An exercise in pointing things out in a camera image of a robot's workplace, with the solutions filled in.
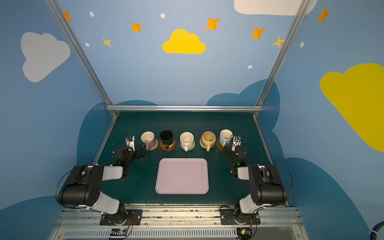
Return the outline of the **light blue mug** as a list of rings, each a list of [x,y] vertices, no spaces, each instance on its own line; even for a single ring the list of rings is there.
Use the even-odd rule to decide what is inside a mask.
[[[233,136],[232,131],[228,129],[221,130],[219,143],[223,148],[226,147],[231,142],[232,136]]]

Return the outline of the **purple mug cream inside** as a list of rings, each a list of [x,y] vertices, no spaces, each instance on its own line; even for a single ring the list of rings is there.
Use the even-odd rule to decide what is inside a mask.
[[[150,132],[150,131],[144,132],[141,135],[141,141],[143,142],[143,145],[144,145],[144,142],[149,142],[153,138],[155,138],[155,134],[153,132]]]

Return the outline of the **yellow mug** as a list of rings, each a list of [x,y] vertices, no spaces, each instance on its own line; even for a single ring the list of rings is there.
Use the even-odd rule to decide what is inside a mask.
[[[203,134],[202,134],[202,136],[201,136],[201,139],[203,140],[203,141],[212,141],[213,143],[214,143],[214,146],[215,146],[215,144],[216,144],[216,135],[213,133],[213,132],[210,132],[210,131],[206,131],[206,132],[204,132]]]

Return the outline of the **beige woven coaster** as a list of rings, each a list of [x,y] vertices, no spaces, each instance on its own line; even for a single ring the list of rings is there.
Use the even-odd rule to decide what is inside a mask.
[[[203,141],[202,139],[199,140],[199,143],[203,149],[207,149],[207,152],[210,151],[210,149],[213,148],[214,143],[212,141]]]

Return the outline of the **black mug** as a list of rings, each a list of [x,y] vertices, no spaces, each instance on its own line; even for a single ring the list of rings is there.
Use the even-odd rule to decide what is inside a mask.
[[[173,143],[174,135],[170,130],[164,130],[160,133],[160,138],[163,141],[164,145],[169,146]]]

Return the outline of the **grey woven coaster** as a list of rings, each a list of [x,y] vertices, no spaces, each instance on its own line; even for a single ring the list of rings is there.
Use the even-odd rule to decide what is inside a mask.
[[[195,147],[195,141],[191,141],[191,142],[188,142],[188,143],[185,143],[183,141],[181,141],[181,148],[185,151],[185,152],[188,152],[188,151],[191,151],[194,149]]]

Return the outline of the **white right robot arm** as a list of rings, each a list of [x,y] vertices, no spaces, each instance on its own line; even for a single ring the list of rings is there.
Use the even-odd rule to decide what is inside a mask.
[[[224,154],[232,160],[231,174],[248,181],[250,193],[239,200],[235,216],[247,216],[258,213],[268,206],[284,204],[290,196],[283,184],[277,166],[246,165],[246,149],[242,146],[224,147]]]

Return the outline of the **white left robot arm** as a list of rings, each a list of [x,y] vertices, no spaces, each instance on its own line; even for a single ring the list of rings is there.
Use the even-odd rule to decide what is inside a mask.
[[[133,160],[143,158],[146,150],[135,151],[123,147],[115,152],[116,163],[111,166],[76,165],[67,172],[69,175],[62,188],[55,189],[56,201],[65,208],[86,208],[102,215],[101,226],[133,226],[140,223],[141,214],[131,215],[125,204],[102,192],[102,183],[127,177]]]

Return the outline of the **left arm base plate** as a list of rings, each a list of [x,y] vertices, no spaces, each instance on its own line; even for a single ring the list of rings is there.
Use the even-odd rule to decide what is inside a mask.
[[[125,210],[114,215],[102,214],[100,226],[138,226],[141,223],[143,210]]]

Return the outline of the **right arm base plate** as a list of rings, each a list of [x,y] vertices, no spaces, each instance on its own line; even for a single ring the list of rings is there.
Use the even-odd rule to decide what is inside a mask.
[[[256,213],[244,214],[234,209],[219,209],[222,225],[260,225],[260,216]]]

